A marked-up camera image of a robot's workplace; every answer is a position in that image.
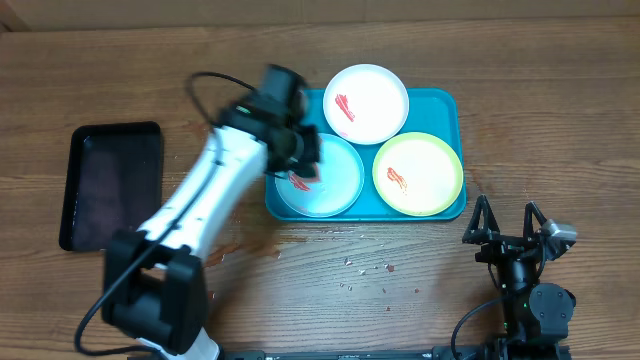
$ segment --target red stain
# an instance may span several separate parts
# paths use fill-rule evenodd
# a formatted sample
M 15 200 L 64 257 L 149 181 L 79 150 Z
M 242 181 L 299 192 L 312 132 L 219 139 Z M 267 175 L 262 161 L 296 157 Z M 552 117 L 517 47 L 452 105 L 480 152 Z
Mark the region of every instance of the red stain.
M 355 119 L 356 116 L 351 112 L 351 110 L 349 110 L 349 100 L 347 100 L 347 95 L 336 95 L 336 104 L 338 104 L 338 107 L 340 107 L 340 110 L 342 110 L 347 118 L 353 122 L 353 119 Z
M 407 191 L 407 182 L 404 181 L 404 178 L 398 175 L 398 173 L 395 170 L 393 170 L 393 168 L 387 169 L 387 177 L 391 181 L 396 181 L 398 185 L 400 185 L 400 189 L 402 191 Z
M 289 172 L 289 181 L 291 181 L 291 183 L 293 184 L 293 187 L 295 187 L 298 190 L 311 191 L 311 188 L 305 185 L 305 183 L 298 177 L 298 175 L 292 172 Z

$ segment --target tray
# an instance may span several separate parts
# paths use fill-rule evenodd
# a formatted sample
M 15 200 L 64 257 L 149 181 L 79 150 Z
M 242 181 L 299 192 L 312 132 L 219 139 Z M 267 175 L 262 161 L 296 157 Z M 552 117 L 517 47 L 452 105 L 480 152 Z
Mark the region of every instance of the tray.
M 440 89 L 407 89 L 409 93 L 409 116 L 398 134 L 418 131 L 439 137 L 449 144 L 460 158 L 464 168 L 458 111 L 453 97 Z M 334 134 L 322 111 L 324 89 L 307 91 L 309 97 L 309 113 L 303 124 L 313 124 L 318 132 Z M 402 214 L 382 200 L 373 185 L 371 175 L 373 159 L 383 145 L 351 144 L 360 154 L 365 169 L 364 188 L 356 202 L 345 212 L 327 218 L 311 218 L 298 214 L 282 201 L 276 189 L 273 177 L 267 177 L 265 203 L 269 212 L 284 221 L 302 222 L 339 222 L 339 221 L 446 221 L 453 220 L 464 211 L 467 205 L 466 180 L 462 191 L 454 203 L 441 213 L 433 216 L 409 216 Z

